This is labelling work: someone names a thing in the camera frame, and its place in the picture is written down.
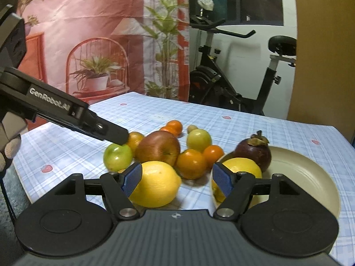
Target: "red apple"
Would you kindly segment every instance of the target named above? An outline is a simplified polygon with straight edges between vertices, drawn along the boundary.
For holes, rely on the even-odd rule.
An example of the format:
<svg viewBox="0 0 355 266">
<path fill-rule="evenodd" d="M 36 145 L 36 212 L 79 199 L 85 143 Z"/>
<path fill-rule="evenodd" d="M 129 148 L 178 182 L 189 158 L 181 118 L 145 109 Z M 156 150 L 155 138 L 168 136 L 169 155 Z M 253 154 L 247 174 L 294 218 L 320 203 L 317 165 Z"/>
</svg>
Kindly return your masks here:
<svg viewBox="0 0 355 266">
<path fill-rule="evenodd" d="M 141 163 L 162 161 L 173 166 L 179 154 L 179 141 L 167 131 L 150 133 L 143 138 L 136 149 L 136 158 Z"/>
</svg>

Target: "ceramic plate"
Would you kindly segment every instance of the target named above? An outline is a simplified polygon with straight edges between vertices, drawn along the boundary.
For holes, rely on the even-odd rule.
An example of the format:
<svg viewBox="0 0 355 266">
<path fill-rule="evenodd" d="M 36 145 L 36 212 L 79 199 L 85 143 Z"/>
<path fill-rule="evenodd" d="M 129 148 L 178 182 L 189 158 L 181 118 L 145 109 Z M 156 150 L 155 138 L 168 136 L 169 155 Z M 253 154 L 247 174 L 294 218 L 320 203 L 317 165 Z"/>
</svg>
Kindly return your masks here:
<svg viewBox="0 0 355 266">
<path fill-rule="evenodd" d="M 272 174 L 281 173 L 290 178 L 303 190 L 308 192 L 319 203 L 338 218 L 340 214 L 340 197 L 338 189 L 329 174 L 316 162 L 294 151 L 270 146 L 272 160 L 269 168 L 263 173 L 263 178 L 270 179 Z M 233 158 L 229 153 L 220 162 Z M 216 207 L 220 205 L 212 190 L 212 174 L 209 187 Z M 254 196 L 251 206 L 268 200 L 268 195 Z"/>
</svg>

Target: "small orange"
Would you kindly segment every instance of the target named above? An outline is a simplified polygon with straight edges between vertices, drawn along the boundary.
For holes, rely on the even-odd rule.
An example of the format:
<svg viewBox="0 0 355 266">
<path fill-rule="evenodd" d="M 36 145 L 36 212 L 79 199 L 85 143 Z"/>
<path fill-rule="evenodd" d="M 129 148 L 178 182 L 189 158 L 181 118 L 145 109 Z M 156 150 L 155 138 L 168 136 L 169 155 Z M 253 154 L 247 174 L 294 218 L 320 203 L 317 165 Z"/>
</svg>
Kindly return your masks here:
<svg viewBox="0 0 355 266">
<path fill-rule="evenodd" d="M 159 129 L 160 131 L 167 131 L 172 133 L 175 137 L 179 136 L 179 133 L 172 127 L 164 126 Z"/>
<path fill-rule="evenodd" d="M 178 120 L 172 120 L 166 123 L 166 126 L 174 128 L 179 135 L 182 133 L 182 124 Z"/>
<path fill-rule="evenodd" d="M 187 149 L 177 158 L 175 168 L 183 178 L 195 180 L 205 174 L 207 161 L 199 151 Z"/>
<path fill-rule="evenodd" d="M 207 167 L 211 169 L 214 163 L 224 155 L 224 151 L 218 145 L 210 145 L 203 151 L 203 155 L 207 161 Z"/>
<path fill-rule="evenodd" d="M 131 132 L 128 138 L 127 145 L 131 148 L 133 152 L 133 157 L 136 155 L 136 149 L 139 143 L 143 140 L 144 135 L 139 132 Z"/>
</svg>

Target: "glove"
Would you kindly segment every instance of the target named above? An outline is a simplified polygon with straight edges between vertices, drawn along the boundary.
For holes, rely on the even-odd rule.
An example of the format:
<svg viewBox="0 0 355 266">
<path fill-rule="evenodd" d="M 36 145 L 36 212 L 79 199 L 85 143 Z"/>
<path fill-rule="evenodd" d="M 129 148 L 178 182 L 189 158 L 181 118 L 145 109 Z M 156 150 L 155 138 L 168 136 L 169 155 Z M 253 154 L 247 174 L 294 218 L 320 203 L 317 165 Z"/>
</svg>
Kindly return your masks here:
<svg viewBox="0 0 355 266">
<path fill-rule="evenodd" d="M 27 123 L 21 117 L 7 112 L 0 122 L 0 173 L 10 167 L 21 146 L 22 132 Z"/>
</svg>

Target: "rattan chair picture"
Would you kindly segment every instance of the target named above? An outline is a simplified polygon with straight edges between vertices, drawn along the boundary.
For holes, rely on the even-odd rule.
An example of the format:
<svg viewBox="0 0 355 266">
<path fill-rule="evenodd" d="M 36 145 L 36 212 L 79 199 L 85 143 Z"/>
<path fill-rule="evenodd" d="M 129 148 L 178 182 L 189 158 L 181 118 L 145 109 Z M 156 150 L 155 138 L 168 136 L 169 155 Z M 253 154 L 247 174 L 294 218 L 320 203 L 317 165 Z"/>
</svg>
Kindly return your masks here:
<svg viewBox="0 0 355 266">
<path fill-rule="evenodd" d="M 117 41 L 90 38 L 68 55 L 66 92 L 89 104 L 127 93 L 127 80 L 127 54 Z"/>
</svg>

